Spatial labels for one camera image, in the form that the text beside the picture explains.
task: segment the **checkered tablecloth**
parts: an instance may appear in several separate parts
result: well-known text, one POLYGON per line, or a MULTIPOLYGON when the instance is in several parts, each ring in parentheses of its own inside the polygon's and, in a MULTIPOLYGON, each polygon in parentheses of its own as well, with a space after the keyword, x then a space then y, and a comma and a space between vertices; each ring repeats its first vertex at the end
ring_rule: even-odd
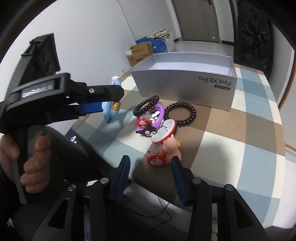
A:
MULTIPOLYGON (((285 174, 285 149, 281 117, 263 72, 235 65, 237 86, 230 112, 193 105, 196 120, 178 128, 182 164, 211 185, 232 184, 264 227, 275 218, 285 174)), ((130 178, 147 190, 182 207, 170 166, 146 163, 150 138, 135 133, 134 107, 142 102, 132 76, 121 77, 125 95, 118 119, 107 124, 103 113, 91 114, 77 133, 113 167, 123 155, 131 159, 130 178)), ((160 100, 164 107, 175 101, 160 100)), ((173 119, 185 119, 185 109, 176 109, 173 119)))

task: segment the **blue ring toy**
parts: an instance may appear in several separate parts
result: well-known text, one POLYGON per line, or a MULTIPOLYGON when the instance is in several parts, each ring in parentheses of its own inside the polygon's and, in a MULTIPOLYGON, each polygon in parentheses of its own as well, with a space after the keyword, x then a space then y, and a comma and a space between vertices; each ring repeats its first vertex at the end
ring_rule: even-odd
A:
MULTIPOLYGON (((112 85, 119 85, 121 86, 121 82, 119 80, 116 80, 112 85)), ((104 119, 107 123, 111 123, 116 116, 118 115, 120 108, 120 101, 118 102, 102 102, 102 109, 104 113, 104 119)))

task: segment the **blue box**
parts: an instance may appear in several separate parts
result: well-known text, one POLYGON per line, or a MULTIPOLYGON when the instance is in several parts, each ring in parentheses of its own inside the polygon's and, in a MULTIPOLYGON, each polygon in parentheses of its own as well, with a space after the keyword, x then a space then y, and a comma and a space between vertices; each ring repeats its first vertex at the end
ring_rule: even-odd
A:
POLYGON ((166 44, 161 40, 153 40, 153 38, 139 39, 136 41, 136 44, 151 42, 154 53, 167 53, 166 44))

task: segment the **silver box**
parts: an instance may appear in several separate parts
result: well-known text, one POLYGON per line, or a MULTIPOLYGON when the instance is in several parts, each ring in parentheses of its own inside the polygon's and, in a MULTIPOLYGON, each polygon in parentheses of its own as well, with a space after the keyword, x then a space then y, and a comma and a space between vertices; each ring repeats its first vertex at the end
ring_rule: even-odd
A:
POLYGON ((230 111, 237 84, 231 57, 208 53, 159 53, 131 69, 143 97, 230 111))

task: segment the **door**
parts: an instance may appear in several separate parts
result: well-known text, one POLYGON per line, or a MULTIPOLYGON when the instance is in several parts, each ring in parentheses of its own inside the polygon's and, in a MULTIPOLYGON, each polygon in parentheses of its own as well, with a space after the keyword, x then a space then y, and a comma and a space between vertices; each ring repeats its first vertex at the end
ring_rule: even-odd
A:
POLYGON ((172 0, 183 40, 219 42, 213 0, 172 0))

